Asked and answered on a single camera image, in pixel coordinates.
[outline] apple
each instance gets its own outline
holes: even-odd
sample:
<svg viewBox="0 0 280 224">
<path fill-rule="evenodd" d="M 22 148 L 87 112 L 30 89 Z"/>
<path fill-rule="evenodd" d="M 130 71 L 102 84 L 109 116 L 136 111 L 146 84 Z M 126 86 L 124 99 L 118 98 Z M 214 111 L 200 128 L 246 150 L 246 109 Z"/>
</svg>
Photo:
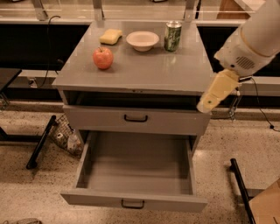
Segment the apple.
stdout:
<svg viewBox="0 0 280 224">
<path fill-rule="evenodd" d="M 93 60 L 98 68 L 107 69 L 112 65 L 114 60 L 114 55 L 110 49 L 101 46 L 94 51 Z"/>
</svg>

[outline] shoe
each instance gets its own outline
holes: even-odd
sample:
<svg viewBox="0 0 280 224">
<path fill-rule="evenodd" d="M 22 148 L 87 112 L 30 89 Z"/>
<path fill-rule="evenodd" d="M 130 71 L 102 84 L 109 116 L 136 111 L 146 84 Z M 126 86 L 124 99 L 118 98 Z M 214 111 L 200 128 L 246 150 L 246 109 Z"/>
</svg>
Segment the shoe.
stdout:
<svg viewBox="0 0 280 224">
<path fill-rule="evenodd" d="M 35 218 L 17 220 L 15 222 L 9 223 L 7 220 L 3 224 L 41 224 L 42 222 Z"/>
</svg>

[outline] cabinet top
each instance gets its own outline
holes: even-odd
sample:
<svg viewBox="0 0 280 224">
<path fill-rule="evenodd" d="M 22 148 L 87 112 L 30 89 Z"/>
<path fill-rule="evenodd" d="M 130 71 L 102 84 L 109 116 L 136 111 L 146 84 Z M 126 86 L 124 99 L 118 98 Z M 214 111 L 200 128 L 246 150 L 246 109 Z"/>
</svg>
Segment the cabinet top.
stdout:
<svg viewBox="0 0 280 224">
<path fill-rule="evenodd" d="M 122 30 L 115 45 L 101 45 L 107 29 Z M 136 31 L 155 32 L 159 42 L 148 52 L 138 52 L 126 41 Z M 176 52 L 164 49 L 165 22 L 94 21 L 53 83 L 58 90 L 105 92 L 159 92 L 201 95 L 213 75 L 195 23 L 183 23 Z M 107 70 L 93 62 L 93 52 L 106 46 L 114 54 Z"/>
</svg>

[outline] white bowl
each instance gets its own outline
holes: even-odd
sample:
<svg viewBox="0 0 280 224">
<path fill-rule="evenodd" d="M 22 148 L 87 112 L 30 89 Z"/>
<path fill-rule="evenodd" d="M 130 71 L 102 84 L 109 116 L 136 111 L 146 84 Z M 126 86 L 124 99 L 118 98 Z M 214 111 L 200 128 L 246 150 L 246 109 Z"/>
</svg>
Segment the white bowl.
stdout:
<svg viewBox="0 0 280 224">
<path fill-rule="evenodd" d="M 149 51 L 158 41 L 156 33 L 150 31 L 135 31 L 127 36 L 126 41 L 139 52 Z"/>
</svg>

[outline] black chair leg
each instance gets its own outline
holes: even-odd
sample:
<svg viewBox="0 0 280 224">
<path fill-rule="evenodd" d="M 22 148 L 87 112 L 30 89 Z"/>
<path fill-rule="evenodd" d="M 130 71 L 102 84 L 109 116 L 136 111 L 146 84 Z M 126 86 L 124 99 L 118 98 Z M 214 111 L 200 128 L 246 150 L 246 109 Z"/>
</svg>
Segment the black chair leg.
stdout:
<svg viewBox="0 0 280 224">
<path fill-rule="evenodd" d="M 36 159 L 37 159 L 37 157 L 38 157 L 38 155 L 39 155 L 39 153 L 40 153 L 40 151 L 43 147 L 43 144 L 44 144 L 44 142 L 47 138 L 47 135 L 49 134 L 52 126 L 55 124 L 55 119 L 56 119 L 56 115 L 52 115 L 49 123 L 45 127 L 45 131 L 44 131 L 42 137 L 40 138 L 34 152 L 31 155 L 31 158 L 30 158 L 30 160 L 29 160 L 29 162 L 26 166 L 26 169 L 30 170 L 30 169 L 34 169 L 34 168 L 37 167 Z"/>
<path fill-rule="evenodd" d="M 242 200 L 243 200 L 243 203 L 244 203 L 247 215 L 248 215 L 249 222 L 250 222 L 250 224 L 256 224 L 255 219 L 254 219 L 254 215 L 253 215 L 252 210 L 250 208 L 248 192 L 247 192 L 247 189 L 244 185 L 242 175 L 240 173 L 240 170 L 239 170 L 238 164 L 236 162 L 236 159 L 231 158 L 230 162 L 231 162 L 230 170 L 232 172 L 234 172 L 239 190 L 241 192 Z"/>
</svg>

